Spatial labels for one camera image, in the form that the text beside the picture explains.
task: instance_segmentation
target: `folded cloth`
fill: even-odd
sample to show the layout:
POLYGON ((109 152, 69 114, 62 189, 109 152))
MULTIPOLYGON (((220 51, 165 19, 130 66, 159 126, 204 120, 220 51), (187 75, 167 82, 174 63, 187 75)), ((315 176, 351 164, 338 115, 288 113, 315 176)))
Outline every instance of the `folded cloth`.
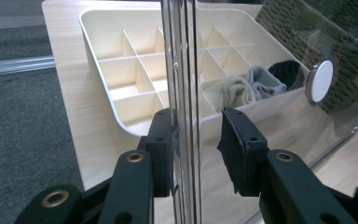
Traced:
POLYGON ((286 91, 286 85, 273 76, 263 66, 253 66, 248 72, 247 81, 255 92, 257 101, 279 95, 286 91))
POLYGON ((274 75, 281 83, 286 85, 288 91, 303 86, 304 74, 300 63, 292 60, 273 64, 268 71, 274 75))
POLYGON ((204 94, 216 112, 225 107, 238 107, 255 102, 255 93, 249 83, 238 76, 228 77, 205 88, 204 94))

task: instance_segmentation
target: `wicker basket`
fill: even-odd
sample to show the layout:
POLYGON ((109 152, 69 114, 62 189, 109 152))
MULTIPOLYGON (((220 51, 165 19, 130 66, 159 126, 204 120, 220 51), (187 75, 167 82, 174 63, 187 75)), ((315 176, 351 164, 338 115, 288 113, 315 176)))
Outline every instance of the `wicker basket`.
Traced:
POLYGON ((358 0, 268 0, 256 20, 309 69, 323 60, 333 63, 323 110, 358 102, 358 0))

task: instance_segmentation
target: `divided storage bin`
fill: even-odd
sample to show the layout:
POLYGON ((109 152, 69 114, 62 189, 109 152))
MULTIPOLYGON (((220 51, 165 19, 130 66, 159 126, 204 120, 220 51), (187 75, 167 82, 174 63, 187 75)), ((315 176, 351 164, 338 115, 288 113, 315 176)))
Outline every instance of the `divided storage bin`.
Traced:
MULTIPOLYGON (((200 119, 218 115, 203 94, 205 88, 244 75, 254 65, 269 68, 295 60, 244 12, 200 10, 198 20, 204 24, 197 33, 200 119)), ((89 63, 98 70, 100 92, 108 101, 104 103, 113 137, 121 152, 136 148, 134 139, 147 135, 154 114, 169 107, 161 12, 90 10, 80 15, 80 23, 89 63)))

